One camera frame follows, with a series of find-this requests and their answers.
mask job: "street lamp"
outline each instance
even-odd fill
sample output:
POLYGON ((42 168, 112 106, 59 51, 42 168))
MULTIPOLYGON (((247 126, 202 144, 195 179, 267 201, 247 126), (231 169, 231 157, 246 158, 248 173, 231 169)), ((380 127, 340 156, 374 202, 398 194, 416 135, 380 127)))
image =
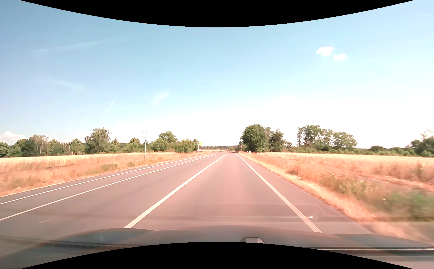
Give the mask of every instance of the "street lamp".
POLYGON ((145 133, 145 135, 144 135, 144 160, 146 160, 147 131, 142 131, 142 132, 145 133))

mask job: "black border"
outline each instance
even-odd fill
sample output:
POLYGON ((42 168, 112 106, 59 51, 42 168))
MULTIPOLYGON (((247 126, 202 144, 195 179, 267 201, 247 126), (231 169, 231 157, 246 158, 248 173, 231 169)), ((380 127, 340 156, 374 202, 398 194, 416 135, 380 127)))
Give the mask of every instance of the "black border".
POLYGON ((22 0, 50 8, 96 17, 187 27, 248 27, 313 21, 410 2, 405 1, 298 1, 238 3, 157 3, 141 1, 22 0))

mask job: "field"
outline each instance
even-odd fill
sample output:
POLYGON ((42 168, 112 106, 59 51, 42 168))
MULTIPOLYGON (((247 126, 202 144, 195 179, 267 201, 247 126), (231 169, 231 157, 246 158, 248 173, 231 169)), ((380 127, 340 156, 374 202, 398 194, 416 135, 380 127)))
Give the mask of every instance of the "field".
POLYGON ((378 234, 434 244, 434 158, 240 154, 378 234))
POLYGON ((0 158, 0 197, 143 165, 206 155, 123 153, 0 158))

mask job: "asphalt road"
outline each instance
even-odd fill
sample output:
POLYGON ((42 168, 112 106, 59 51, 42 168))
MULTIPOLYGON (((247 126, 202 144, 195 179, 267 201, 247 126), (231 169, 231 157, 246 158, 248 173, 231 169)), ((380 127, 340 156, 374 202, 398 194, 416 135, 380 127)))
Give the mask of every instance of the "asphalt road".
MULTIPOLYGON (((258 225, 370 234, 340 212, 235 153, 114 172, 0 198, 0 236, 53 240, 133 227, 258 225)), ((0 256, 25 248, 0 241, 0 256)))

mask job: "solid white line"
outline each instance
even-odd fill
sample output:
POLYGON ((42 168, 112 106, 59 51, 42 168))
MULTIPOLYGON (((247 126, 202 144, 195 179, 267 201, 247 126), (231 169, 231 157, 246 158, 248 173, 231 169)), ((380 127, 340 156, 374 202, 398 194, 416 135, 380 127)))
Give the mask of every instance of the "solid white line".
POLYGON ((176 164, 176 165, 173 165, 173 166, 169 166, 169 167, 162 168, 162 169, 159 169, 159 170, 151 171, 151 172, 149 172, 149 173, 145 173, 145 174, 142 174, 142 175, 137 175, 137 176, 134 176, 134 177, 131 177, 131 178, 127 178, 127 179, 124 179, 124 180, 119 180, 119 181, 113 182, 113 183, 111 183, 111 184, 107 184, 107 185, 104 185, 104 186, 101 186, 101 187, 97 187, 97 188, 94 188, 94 189, 91 189, 91 190, 88 190, 88 191, 85 191, 85 192, 82 192, 82 193, 78 193, 78 194, 75 194, 75 195, 71 195, 71 196, 65 197, 65 198, 63 198, 63 199, 59 199, 59 200, 56 200, 56 201, 53 201, 53 202, 49 202, 49 203, 44 204, 44 205, 40 205, 40 206, 34 207, 34 208, 32 208, 32 209, 28 209, 28 210, 25 210, 25 211, 21 211, 21 212, 19 212, 19 213, 16 213, 16 214, 10 215, 10 216, 8 216, 8 217, 0 218, 0 221, 2 221, 2 220, 6 220, 6 219, 9 219, 9 218, 12 218, 12 217, 15 217, 15 216, 21 215, 21 214, 24 214, 24 213, 29 212, 29 211, 33 211, 33 210, 38 209, 38 208, 45 207, 45 206, 50 205, 50 204, 53 204, 53 203, 57 203, 57 202, 60 202, 60 201, 63 201, 63 200, 66 200, 66 199, 69 199, 69 198, 75 197, 75 196, 78 196, 78 195, 81 195, 81 194, 84 194, 84 193, 92 192, 92 191, 98 190, 98 189, 100 189, 100 188, 104 188, 104 187, 107 187, 107 186, 111 186, 111 185, 117 184, 117 183, 119 183, 119 182, 123 182, 123 181, 126 181, 126 180, 134 179, 134 178, 137 178, 137 177, 140 177, 140 176, 144 176, 144 175, 147 175, 147 174, 155 173, 155 172, 158 172, 158 171, 161 171, 161 170, 165 170, 165 169, 167 169, 167 168, 171 168, 171 167, 174 167, 174 166, 178 166, 178 165, 182 165, 182 164, 190 163, 190 162, 193 162, 193 161, 198 161, 198 160, 201 160, 201 159, 192 160, 192 161, 188 161, 188 162, 184 162, 184 163, 179 163, 179 164, 176 164))
MULTIPOLYGON (((205 156, 205 157, 203 157, 203 158, 207 158, 207 157, 210 157, 210 156, 214 156, 215 154, 212 154, 212 155, 209 155, 209 156, 205 156)), ((145 167, 145 168, 140 168, 140 169, 137 169, 137 170, 132 170, 132 171, 128 171, 128 172, 124 172, 124 173, 120 173, 120 174, 116 174, 116 175, 111 175, 111 176, 107 176, 107 177, 103 177, 103 178, 98 178, 98 179, 94 179, 94 180, 88 180, 88 181, 85 181, 85 182, 81 182, 81 183, 76 183, 76 184, 69 185, 69 186, 60 187, 60 188, 53 189, 53 190, 49 190, 49 191, 46 191, 46 192, 35 193, 35 194, 28 195, 28 196, 25 196, 25 197, 22 197, 22 198, 18 198, 18 199, 14 199, 14 200, 6 201, 6 202, 1 202, 0 205, 2 205, 2 204, 6 204, 6 203, 9 203, 9 202, 14 202, 14 201, 21 200, 21 199, 25 199, 25 198, 29 198, 29 197, 33 197, 33 196, 40 195, 40 194, 43 194, 43 193, 54 192, 54 191, 57 191, 57 190, 60 190, 60 189, 64 189, 64 188, 68 188, 68 187, 72 187, 72 186, 76 186, 76 185, 80 185, 80 184, 88 183, 88 182, 91 182, 91 181, 102 180, 102 179, 110 178, 110 177, 113 177, 113 176, 123 175, 123 174, 131 173, 131 172, 136 172, 136 171, 139 171, 139 170, 149 169, 149 168, 158 167, 158 166, 161 166, 161 165, 166 165, 166 164, 171 164, 171 163, 175 163, 175 162, 180 162, 180 161, 185 161, 185 160, 195 159, 195 158, 199 158, 199 157, 202 157, 202 156, 197 156, 197 157, 192 157, 192 158, 187 158, 187 159, 177 160, 177 161, 173 161, 173 162, 166 162, 166 163, 163 163, 163 164, 154 165, 154 166, 145 167)))
POLYGON ((206 168, 202 169, 200 172, 192 176, 190 179, 182 183, 180 186, 175 188, 172 192, 167 194, 163 199, 160 199, 157 203, 155 203, 153 206, 151 206, 148 210, 144 211, 141 215, 139 215, 137 218, 135 218, 133 221, 131 221, 129 224, 127 224, 124 228, 132 228, 134 225, 136 225, 141 219, 146 217, 150 212, 152 212, 156 207, 158 207, 161 203, 163 203, 165 200, 169 199, 174 193, 176 193, 178 190, 180 190, 183 186, 185 186, 187 183, 189 183, 191 180, 193 180, 195 177, 200 175, 202 172, 204 172, 207 168, 211 167, 214 163, 218 162, 220 159, 222 159, 224 156, 217 159, 215 162, 209 164, 206 168))
POLYGON ((314 232, 319 232, 321 233, 320 229, 318 229, 315 224, 313 224, 307 217, 305 217, 305 215, 302 214, 302 212, 300 212, 300 210, 298 210, 294 205, 292 205, 292 203, 290 201, 287 200, 287 198, 285 198, 279 191, 277 191, 276 188, 274 188, 267 180, 265 180, 260 174, 257 173, 257 171, 254 170, 254 168, 252 168, 247 162, 244 161, 244 159, 242 159, 237 153, 236 153, 237 157, 239 157, 248 167, 250 167, 250 169, 252 169, 252 171, 259 176, 259 178, 261 180, 263 180, 263 182, 265 182, 270 189, 272 189, 272 191, 274 191, 279 197, 280 199, 282 199, 285 204, 287 204, 292 210, 293 212, 295 212, 298 217, 300 217, 307 225, 308 227, 310 227, 311 230, 313 230, 314 232))

